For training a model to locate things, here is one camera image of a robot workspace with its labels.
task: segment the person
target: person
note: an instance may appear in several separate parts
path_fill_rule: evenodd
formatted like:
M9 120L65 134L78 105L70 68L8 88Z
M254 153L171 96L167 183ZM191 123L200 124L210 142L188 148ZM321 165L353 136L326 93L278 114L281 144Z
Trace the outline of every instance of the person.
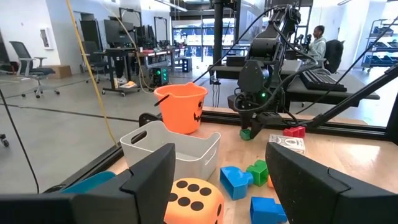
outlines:
M326 52L326 38L323 37L325 32L324 26L317 26L313 30L313 36L315 40L310 44L308 54L314 59L322 59L325 57Z

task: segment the dark blue block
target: dark blue block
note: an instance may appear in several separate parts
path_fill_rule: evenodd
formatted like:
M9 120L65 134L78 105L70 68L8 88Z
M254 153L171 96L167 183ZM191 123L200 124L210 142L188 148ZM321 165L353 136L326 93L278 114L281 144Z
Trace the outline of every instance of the dark blue block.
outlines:
M250 205L250 218L252 224L276 224L287 222L284 209L275 204L273 198L252 197Z

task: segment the green foam block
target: green foam block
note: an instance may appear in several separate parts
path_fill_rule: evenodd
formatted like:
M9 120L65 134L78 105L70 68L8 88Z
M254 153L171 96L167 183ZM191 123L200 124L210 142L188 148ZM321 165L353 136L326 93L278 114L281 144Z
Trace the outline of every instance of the green foam block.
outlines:
M267 163L262 160L257 160L254 166L249 166L246 172L250 172L254 177L254 185L261 187L268 181L268 167Z
M239 132L239 135L241 136L241 139L243 139L245 141L251 140L251 138L250 138L250 129L242 129Z

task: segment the office chair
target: office chair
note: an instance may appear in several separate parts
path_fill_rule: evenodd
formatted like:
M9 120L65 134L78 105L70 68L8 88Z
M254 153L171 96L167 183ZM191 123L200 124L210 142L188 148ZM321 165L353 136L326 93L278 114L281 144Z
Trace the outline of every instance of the office chair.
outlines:
M41 80L46 79L50 74L54 74L54 70L52 68L42 68L42 62L43 59L46 59L45 57L34 57L32 58L29 55L29 52L27 51L24 43L18 42L18 41L10 41L12 47L16 51L19 59L20 66L18 68L17 75L23 74L23 76L27 78L33 78L34 80L37 80L37 87L34 87L30 90L25 91L22 94L22 97L25 97L25 93L33 91L36 95L36 98L40 98L40 94L43 93L45 90L53 90L57 95L60 94L60 92L55 88L51 86L44 86L41 84ZM33 61L39 59L40 60L40 65L38 68L33 68Z
M322 62L323 68L330 73L336 73L343 56L344 42L330 40L326 42L325 58Z
M95 82L99 83L100 75L98 71L102 70L103 74L105 75L105 67L108 65L108 63L102 60L101 54L95 54L95 52L99 52L99 49L94 41L82 41L81 43L83 44L90 67L96 73Z
M4 147L10 146L9 142L6 139L6 135L5 134L0 134L0 141L4 145Z

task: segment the glass panel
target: glass panel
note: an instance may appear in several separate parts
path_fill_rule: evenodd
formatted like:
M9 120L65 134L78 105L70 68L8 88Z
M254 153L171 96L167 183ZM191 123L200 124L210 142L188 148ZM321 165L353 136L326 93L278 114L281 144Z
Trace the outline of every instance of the glass panel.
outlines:
M201 46L200 28L173 29L173 38L179 43L185 42L187 45Z
M232 45L235 28L223 28L223 45ZM214 45L214 28L203 29L203 45Z

